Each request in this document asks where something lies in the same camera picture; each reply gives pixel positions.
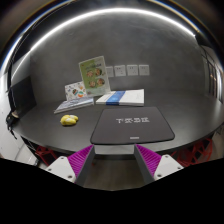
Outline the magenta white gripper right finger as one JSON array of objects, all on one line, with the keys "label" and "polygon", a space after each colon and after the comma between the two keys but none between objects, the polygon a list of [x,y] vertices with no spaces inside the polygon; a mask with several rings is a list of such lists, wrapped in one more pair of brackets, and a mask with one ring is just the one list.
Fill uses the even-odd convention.
[{"label": "magenta white gripper right finger", "polygon": [[160,180],[183,169],[170,155],[159,155],[141,145],[134,145],[134,156],[145,184]]}]

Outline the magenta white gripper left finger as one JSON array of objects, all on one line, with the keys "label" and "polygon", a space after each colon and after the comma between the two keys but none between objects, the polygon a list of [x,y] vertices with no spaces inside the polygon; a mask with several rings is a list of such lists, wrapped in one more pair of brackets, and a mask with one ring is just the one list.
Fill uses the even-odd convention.
[{"label": "magenta white gripper left finger", "polygon": [[68,157],[60,156],[46,168],[46,171],[83,186],[94,157],[95,148],[90,145]]}]

